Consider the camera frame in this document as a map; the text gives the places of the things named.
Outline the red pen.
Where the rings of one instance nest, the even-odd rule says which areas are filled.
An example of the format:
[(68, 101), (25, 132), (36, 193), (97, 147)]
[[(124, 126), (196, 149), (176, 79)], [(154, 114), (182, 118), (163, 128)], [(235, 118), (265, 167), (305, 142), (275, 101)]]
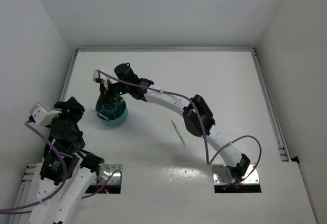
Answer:
[(90, 110), (93, 111), (101, 119), (106, 120), (106, 121), (110, 120), (107, 116), (101, 114), (99, 111), (96, 111), (95, 109), (92, 109), (92, 108)]

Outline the green pen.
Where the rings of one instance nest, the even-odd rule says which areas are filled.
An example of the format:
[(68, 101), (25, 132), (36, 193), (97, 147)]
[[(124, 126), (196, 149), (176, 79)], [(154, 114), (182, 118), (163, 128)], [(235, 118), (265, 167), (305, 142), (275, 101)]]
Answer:
[(178, 127), (176, 126), (175, 122), (174, 122), (173, 120), (171, 120), (171, 123), (172, 123), (172, 126), (173, 126), (173, 128), (175, 129), (175, 132), (177, 133), (179, 139), (181, 140), (182, 145), (183, 145), (184, 147), (186, 147), (185, 141), (184, 141), (184, 139), (183, 139), (183, 137), (182, 137), (182, 135), (181, 135), (181, 133), (180, 133)]

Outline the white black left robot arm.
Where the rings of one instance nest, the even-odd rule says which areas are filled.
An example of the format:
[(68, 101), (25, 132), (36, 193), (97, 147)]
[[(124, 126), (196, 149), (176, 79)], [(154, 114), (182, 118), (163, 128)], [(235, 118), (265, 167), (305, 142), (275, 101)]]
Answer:
[(58, 101), (53, 109), (37, 103), (26, 126), (46, 143), (40, 180), (29, 223), (69, 223), (83, 194), (99, 175), (104, 159), (83, 152), (78, 127), (85, 112), (74, 98)]

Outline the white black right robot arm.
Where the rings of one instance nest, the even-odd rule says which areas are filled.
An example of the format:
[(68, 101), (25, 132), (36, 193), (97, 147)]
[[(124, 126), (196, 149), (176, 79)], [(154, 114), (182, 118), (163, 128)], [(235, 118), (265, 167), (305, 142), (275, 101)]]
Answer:
[(216, 126), (214, 115), (200, 95), (188, 98), (184, 95), (163, 90), (152, 80), (140, 78), (129, 63), (118, 65), (112, 77), (95, 70), (93, 81), (100, 84), (102, 102), (113, 101), (118, 96), (129, 94), (136, 100), (153, 103), (167, 108), (183, 117), (187, 131), (204, 139), (205, 153), (211, 146), (220, 155), (230, 172), (233, 182), (240, 182), (245, 175), (250, 159), (228, 140)]

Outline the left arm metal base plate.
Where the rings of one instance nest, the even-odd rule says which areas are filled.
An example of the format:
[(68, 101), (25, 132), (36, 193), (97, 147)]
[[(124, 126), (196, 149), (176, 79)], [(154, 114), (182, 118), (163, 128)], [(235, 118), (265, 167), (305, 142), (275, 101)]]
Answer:
[(118, 185), (121, 182), (122, 171), (122, 164), (102, 164), (100, 166), (97, 181), (101, 184), (104, 184), (108, 178), (110, 178), (110, 180), (107, 182), (107, 185)]

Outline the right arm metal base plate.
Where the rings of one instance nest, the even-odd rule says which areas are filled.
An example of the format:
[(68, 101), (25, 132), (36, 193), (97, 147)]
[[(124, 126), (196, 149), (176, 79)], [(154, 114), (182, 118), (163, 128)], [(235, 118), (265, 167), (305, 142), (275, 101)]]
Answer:
[(234, 176), (240, 176), (241, 184), (245, 185), (259, 185), (260, 179), (255, 164), (250, 164), (247, 168), (245, 174), (241, 176), (236, 173), (233, 174), (232, 171), (225, 164), (214, 164), (212, 165), (213, 172), (213, 182), (215, 186), (230, 185), (236, 181)]

